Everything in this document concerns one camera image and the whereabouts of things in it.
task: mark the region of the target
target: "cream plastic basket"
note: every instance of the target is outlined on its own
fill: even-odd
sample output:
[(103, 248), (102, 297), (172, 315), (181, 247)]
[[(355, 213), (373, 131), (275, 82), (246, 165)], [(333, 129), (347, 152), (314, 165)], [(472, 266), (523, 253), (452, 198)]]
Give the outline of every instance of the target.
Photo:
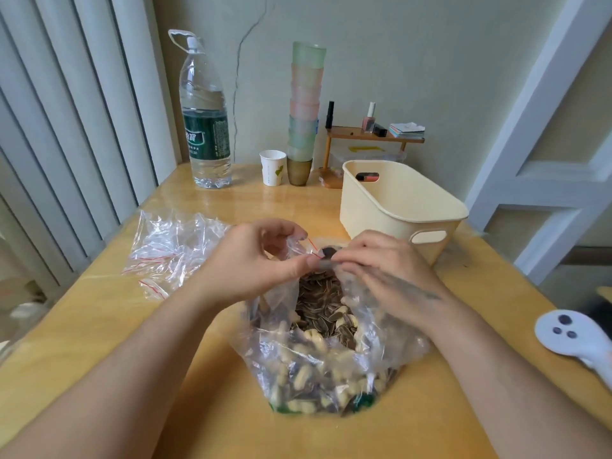
[[(340, 222), (351, 238), (378, 230), (413, 243), (430, 263), (436, 261), (468, 208), (427, 177), (393, 161), (347, 161)], [(358, 174), (377, 173), (376, 182)]]

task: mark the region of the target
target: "plastic water bottle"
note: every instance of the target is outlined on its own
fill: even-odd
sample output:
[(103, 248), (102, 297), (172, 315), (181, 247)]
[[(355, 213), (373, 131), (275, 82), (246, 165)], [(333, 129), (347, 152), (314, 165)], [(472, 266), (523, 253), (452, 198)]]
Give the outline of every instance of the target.
[[(180, 70), (179, 96), (193, 179), (203, 188), (224, 187), (231, 184), (231, 162), (221, 80), (194, 33), (170, 29), (168, 35), (188, 54)], [(188, 49), (174, 35), (185, 35)]]

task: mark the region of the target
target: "forearm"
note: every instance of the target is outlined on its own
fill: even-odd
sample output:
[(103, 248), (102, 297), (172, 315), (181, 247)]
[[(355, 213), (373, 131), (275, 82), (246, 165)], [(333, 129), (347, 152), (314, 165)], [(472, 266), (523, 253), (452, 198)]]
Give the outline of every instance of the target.
[(433, 334), (491, 444), (506, 458), (612, 457), (611, 433), (467, 306), (447, 301)]
[(187, 284), (11, 441), (1, 459), (149, 458), (218, 307)]

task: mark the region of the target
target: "hand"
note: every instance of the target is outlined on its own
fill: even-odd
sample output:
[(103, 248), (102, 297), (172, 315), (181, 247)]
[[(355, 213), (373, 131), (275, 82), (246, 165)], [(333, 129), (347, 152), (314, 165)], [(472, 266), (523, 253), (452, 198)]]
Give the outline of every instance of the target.
[[(458, 302), (412, 245), (381, 232), (362, 232), (348, 248), (334, 254), (332, 260), (342, 262), (342, 269), (360, 277), (388, 313), (429, 336), (435, 330), (440, 306)], [(392, 280), (378, 269), (415, 288)]]
[(305, 239), (308, 233), (284, 219), (262, 219), (236, 225), (226, 232), (188, 283), (200, 287), (207, 301), (226, 307), (261, 295), (281, 283), (296, 280), (314, 270), (319, 258), (302, 254), (276, 261), (265, 253), (281, 256), (289, 236)]

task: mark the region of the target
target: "game controller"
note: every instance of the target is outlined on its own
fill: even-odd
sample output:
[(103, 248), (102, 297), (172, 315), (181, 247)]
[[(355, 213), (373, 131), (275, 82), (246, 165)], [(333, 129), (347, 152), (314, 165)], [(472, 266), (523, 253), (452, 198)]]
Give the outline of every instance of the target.
[(539, 317), (534, 330), (544, 347), (579, 358), (612, 390), (612, 340), (593, 319), (577, 311), (550, 311)]

